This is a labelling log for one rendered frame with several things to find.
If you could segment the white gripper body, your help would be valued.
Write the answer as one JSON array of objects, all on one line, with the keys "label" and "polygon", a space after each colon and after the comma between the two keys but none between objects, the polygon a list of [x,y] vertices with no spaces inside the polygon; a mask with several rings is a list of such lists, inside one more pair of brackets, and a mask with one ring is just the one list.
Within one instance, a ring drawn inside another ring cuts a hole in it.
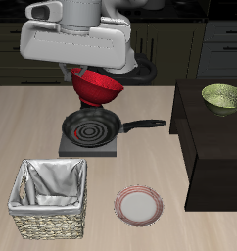
[{"label": "white gripper body", "polygon": [[130,32],[125,20],[108,17],[102,17],[100,25],[87,32],[30,20],[22,27],[20,52],[31,60],[132,70]]}]

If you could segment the red bowl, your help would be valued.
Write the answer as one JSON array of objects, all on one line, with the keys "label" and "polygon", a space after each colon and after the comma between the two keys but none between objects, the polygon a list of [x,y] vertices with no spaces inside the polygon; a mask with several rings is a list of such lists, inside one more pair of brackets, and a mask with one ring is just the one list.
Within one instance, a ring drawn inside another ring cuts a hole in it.
[{"label": "red bowl", "polygon": [[81,68],[71,70],[72,86],[85,104],[99,107],[110,103],[123,91],[123,86],[108,76],[89,70],[79,76],[80,71]]}]

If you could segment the wicker basket with white liner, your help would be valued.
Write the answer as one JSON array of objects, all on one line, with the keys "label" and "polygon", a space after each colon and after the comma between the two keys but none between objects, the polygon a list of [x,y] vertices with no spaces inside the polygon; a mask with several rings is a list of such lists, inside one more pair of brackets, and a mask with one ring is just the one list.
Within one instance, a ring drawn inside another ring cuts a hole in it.
[{"label": "wicker basket with white liner", "polygon": [[30,159],[21,163],[9,215],[24,239],[80,239],[87,206],[87,162]]}]

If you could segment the green bowl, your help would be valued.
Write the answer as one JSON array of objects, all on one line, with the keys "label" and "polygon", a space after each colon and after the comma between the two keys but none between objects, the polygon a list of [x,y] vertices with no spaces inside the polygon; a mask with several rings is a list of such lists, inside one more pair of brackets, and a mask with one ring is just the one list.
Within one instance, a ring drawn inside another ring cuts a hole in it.
[{"label": "green bowl", "polygon": [[202,90],[207,108],[217,116],[226,117],[237,112],[237,87],[214,83]]}]

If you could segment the black frying pan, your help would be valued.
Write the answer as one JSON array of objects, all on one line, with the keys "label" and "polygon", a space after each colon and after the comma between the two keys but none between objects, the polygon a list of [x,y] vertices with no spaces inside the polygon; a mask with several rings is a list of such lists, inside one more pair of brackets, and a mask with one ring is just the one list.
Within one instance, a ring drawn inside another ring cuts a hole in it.
[{"label": "black frying pan", "polygon": [[122,123],[112,111],[104,108],[85,108],[67,116],[62,132],[67,139],[80,147],[95,148],[113,141],[119,133],[128,133],[140,127],[165,126],[163,120],[140,120]]}]

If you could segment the dark grey stove plate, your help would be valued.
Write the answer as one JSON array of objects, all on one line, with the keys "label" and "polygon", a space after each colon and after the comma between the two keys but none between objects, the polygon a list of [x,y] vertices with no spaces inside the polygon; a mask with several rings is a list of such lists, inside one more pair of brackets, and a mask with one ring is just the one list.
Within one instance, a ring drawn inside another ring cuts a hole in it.
[{"label": "dark grey stove plate", "polygon": [[59,156],[60,157],[115,157],[117,155],[117,140],[96,148],[84,148],[73,144],[62,134]]}]

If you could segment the dark kitchen cupboards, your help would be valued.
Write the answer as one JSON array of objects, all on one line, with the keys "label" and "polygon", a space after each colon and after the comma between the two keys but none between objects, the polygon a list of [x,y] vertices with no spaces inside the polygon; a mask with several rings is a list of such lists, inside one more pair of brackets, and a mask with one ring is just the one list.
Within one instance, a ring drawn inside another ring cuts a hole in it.
[{"label": "dark kitchen cupboards", "polygon": [[[40,0],[0,0],[0,85],[64,85],[56,63],[24,59],[19,52],[24,9]],[[158,11],[122,9],[132,25],[131,46],[157,67],[154,85],[197,75],[211,0],[166,0]]]}]

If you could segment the white plate with red rings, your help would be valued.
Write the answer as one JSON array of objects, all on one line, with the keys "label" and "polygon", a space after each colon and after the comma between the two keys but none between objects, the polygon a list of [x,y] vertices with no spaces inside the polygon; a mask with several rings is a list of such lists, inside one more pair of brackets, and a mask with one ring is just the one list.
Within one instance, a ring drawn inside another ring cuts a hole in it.
[{"label": "white plate with red rings", "polygon": [[133,185],[118,193],[114,210],[118,218],[130,226],[150,226],[162,215],[164,202],[153,188]]}]

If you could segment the dark wooden cabinet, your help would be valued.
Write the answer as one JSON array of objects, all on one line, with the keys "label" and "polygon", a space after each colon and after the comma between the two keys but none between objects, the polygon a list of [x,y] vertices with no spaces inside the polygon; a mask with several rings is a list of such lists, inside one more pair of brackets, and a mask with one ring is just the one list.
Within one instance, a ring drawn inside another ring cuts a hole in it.
[{"label": "dark wooden cabinet", "polygon": [[187,212],[237,212],[237,112],[219,117],[205,105],[210,79],[179,79],[169,132],[179,137],[189,189]]}]

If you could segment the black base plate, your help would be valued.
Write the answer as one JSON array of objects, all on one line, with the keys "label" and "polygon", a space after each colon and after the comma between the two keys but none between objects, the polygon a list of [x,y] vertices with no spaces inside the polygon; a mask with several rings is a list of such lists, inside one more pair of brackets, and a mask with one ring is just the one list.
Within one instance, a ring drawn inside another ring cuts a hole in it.
[{"label": "black base plate", "polygon": [[156,66],[143,53],[136,53],[135,60],[138,67],[126,74],[112,74],[107,71],[101,71],[101,74],[116,80],[123,86],[150,85],[157,76]]}]

